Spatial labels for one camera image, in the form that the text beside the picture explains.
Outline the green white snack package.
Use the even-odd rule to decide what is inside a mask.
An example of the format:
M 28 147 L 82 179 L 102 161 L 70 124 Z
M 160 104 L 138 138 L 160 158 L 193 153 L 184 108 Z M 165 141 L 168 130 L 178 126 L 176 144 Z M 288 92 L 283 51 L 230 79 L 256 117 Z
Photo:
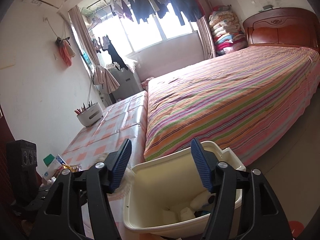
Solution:
M 45 165 L 47 166 L 46 172 L 42 175 L 42 182 L 47 184 L 52 177 L 55 176 L 56 172 L 63 168 L 63 164 L 65 163 L 64 160 L 61 158 L 60 155 L 53 156 L 49 154 L 43 159 Z

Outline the white lace cloth bundle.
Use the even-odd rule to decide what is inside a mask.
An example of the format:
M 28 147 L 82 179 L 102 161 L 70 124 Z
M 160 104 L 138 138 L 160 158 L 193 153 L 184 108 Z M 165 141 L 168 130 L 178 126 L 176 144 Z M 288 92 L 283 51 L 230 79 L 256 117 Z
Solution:
M 132 169 L 127 166 L 120 182 L 120 185 L 115 189 L 114 193 L 107 193 L 107 198 L 109 202 L 123 199 L 131 190 L 131 187 L 135 180 L 135 173 Z

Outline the grey cabinet by window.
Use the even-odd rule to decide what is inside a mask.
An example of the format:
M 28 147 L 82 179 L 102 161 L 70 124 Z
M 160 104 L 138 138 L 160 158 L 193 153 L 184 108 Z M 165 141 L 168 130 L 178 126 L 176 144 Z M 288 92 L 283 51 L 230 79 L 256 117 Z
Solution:
M 116 101 L 124 100 L 143 91 L 136 72 L 132 73 L 124 68 L 117 70 L 116 67 L 108 68 L 108 70 L 120 84 L 119 88 L 112 93 Z

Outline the stack of folded blankets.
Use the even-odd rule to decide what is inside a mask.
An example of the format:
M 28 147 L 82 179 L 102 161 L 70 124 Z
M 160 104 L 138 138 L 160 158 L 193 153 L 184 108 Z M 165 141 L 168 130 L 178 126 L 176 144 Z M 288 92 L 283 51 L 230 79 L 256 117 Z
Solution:
M 208 18 L 208 25 L 217 56 L 230 54 L 248 46 L 239 19 L 230 5 L 213 7 Z

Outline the pink curtain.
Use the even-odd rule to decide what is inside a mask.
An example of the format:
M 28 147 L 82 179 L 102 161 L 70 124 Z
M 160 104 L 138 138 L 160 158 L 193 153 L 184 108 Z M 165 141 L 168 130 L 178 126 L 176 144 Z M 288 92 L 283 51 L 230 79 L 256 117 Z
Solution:
M 203 48 L 204 59 L 208 60 L 216 57 L 212 33 L 210 31 L 206 17 L 201 17 L 199 20 L 197 20 L 196 24 Z
M 101 65 L 79 7 L 77 5 L 74 6 L 68 11 L 68 13 L 74 29 L 77 32 L 80 43 L 84 47 L 91 63 L 93 64 L 93 84 L 102 85 L 106 90 L 106 93 L 111 94 L 120 87 L 120 84 L 108 69 Z

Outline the left pink curtain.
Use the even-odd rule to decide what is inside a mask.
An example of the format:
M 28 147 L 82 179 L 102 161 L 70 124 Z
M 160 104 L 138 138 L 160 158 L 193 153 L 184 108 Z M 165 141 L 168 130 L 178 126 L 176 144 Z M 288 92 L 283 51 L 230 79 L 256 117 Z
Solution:
M 84 47 L 91 63 L 93 64 L 93 84 L 102 85 L 106 90 L 106 93 L 111 94 L 120 87 L 120 84 L 108 69 L 101 65 L 79 7 L 77 5 L 74 6 L 68 11 L 68 13 L 74 29 L 77 32 L 80 43 Z

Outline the striped bed cover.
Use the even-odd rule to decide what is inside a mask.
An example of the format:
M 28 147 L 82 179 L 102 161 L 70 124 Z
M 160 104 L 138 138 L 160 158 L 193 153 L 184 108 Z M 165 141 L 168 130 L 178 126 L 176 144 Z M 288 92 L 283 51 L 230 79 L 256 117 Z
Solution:
M 149 81 L 144 159 L 194 138 L 253 163 L 292 127 L 319 85 L 319 53 L 306 47 L 248 47 Z

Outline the checkered pink tablecloth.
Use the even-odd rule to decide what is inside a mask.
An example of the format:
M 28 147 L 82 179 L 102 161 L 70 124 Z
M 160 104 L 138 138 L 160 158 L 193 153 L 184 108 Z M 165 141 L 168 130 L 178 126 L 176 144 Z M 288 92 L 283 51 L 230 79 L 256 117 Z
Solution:
M 81 164 L 84 170 L 107 154 L 116 152 L 125 139 L 132 142 L 128 166 L 145 161 L 148 93 L 142 91 L 103 110 L 103 117 L 84 127 L 62 154 L 68 165 Z

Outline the yellow snack wrapper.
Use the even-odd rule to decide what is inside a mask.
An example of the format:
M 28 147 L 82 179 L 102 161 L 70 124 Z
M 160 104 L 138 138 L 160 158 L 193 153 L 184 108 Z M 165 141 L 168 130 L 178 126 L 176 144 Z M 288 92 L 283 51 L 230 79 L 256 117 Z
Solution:
M 80 171 L 82 171 L 81 164 L 76 164 L 76 165 L 63 164 L 62 166 L 63 166 L 64 169 L 69 169 L 71 172 L 80 172 Z

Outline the white tissue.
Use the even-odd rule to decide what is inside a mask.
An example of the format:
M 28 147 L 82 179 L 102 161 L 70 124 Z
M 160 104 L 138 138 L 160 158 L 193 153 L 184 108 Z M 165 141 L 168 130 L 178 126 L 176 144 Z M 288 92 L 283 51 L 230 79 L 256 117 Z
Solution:
M 203 191 L 190 202 L 190 207 L 193 210 L 200 210 L 210 204 L 209 199 L 212 196 L 215 196 L 215 194 L 211 194 L 209 191 Z

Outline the orange cloth on wall hook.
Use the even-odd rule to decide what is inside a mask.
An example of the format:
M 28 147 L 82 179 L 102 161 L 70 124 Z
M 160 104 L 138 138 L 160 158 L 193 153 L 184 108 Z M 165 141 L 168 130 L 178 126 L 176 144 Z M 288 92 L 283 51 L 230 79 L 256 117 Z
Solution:
M 72 58 L 75 57 L 76 53 L 71 48 L 71 45 L 68 40 L 69 40 L 69 37 L 64 39 L 57 37 L 55 44 L 59 49 L 59 53 L 63 61 L 68 67 L 70 67 L 72 65 Z

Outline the hanging dark clothes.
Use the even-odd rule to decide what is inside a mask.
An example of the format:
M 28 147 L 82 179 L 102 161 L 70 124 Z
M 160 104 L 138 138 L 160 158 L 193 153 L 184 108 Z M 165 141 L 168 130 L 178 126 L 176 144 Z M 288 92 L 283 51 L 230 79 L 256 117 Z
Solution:
M 169 13 L 172 6 L 174 14 L 181 26 L 188 22 L 197 22 L 205 16 L 198 0 L 110 0 L 110 9 L 114 16 L 129 20 L 147 22 L 148 18 L 156 15 L 159 19 Z

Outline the wooden red headboard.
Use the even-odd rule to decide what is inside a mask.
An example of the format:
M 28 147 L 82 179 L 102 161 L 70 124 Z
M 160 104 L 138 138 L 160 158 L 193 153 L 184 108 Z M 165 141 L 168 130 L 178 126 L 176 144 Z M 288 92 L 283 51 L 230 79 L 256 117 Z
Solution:
M 249 46 L 306 47 L 319 52 L 319 20 L 302 8 L 257 13 L 242 23 Z

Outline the right pink curtain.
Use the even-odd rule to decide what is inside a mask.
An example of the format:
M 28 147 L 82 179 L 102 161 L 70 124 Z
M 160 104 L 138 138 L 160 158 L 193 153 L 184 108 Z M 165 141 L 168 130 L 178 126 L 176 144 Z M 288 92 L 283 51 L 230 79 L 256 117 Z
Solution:
M 206 17 L 201 17 L 199 20 L 197 20 L 196 24 L 203 48 L 204 59 L 208 60 L 216 57 L 212 33 L 210 31 Z

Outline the white round storage container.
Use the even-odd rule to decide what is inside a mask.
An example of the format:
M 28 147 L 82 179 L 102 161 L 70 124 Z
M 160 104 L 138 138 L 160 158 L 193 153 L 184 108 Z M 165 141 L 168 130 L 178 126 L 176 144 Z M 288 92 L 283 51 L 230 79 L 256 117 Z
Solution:
M 74 112 L 85 127 L 92 126 L 103 117 L 103 109 L 98 102 L 92 103 L 90 101 L 87 106 L 83 103 L 81 108 L 77 108 Z

